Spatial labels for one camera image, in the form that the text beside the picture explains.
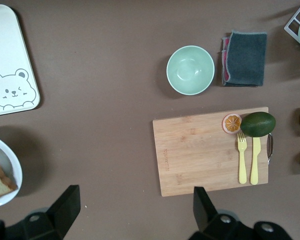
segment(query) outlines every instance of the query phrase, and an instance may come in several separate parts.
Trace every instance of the yellow fork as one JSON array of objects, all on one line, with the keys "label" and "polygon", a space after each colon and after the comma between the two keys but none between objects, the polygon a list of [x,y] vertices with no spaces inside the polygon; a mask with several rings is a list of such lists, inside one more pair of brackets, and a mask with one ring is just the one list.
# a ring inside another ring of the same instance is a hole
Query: yellow fork
[{"label": "yellow fork", "polygon": [[245,164],[245,150],[247,149],[247,140],[242,132],[237,134],[238,150],[239,150],[239,183],[247,182],[247,171]]}]

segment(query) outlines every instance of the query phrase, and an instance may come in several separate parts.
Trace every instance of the citrus slice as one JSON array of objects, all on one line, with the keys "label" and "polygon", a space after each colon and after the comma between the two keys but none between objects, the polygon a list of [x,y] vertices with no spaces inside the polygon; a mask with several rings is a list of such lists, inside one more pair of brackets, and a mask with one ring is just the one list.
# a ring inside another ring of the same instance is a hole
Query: citrus slice
[{"label": "citrus slice", "polygon": [[236,113],[230,113],[224,117],[222,128],[227,134],[235,134],[240,131],[241,117]]}]

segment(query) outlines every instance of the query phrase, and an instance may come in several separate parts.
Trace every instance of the wooden cutting board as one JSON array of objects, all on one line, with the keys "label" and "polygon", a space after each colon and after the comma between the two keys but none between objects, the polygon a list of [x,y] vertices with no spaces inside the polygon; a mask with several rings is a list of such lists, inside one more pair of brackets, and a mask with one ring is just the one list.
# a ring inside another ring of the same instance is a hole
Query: wooden cutting board
[{"label": "wooden cutting board", "polygon": [[[252,138],[246,137],[244,153],[247,182],[239,183],[239,151],[236,134],[225,133],[222,121],[227,114],[242,118],[268,107],[198,114],[153,121],[155,150],[163,197],[194,192],[194,186],[215,191],[250,184]],[[267,136],[260,138],[258,184],[268,183]]]}]

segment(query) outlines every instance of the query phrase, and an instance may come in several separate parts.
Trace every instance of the cartoon bear face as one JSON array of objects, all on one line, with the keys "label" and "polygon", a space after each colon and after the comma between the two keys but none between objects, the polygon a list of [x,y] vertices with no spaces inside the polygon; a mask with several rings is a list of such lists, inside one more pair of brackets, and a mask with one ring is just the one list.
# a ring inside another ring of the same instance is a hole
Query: cartoon bear face
[{"label": "cartoon bear face", "polygon": [[13,108],[24,106],[25,103],[33,104],[36,91],[28,82],[29,74],[24,69],[18,69],[15,74],[0,75],[0,106]]}]

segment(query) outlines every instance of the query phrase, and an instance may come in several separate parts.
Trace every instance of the dish rack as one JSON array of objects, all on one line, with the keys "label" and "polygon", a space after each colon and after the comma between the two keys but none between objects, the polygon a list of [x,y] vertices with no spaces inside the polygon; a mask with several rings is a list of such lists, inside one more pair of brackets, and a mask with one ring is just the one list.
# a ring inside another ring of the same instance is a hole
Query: dish rack
[{"label": "dish rack", "polygon": [[288,23],[284,26],[284,30],[290,34],[298,43],[300,43],[299,36],[298,36],[298,30],[300,27],[300,8],[296,13],[293,15],[293,17],[288,21]]}]

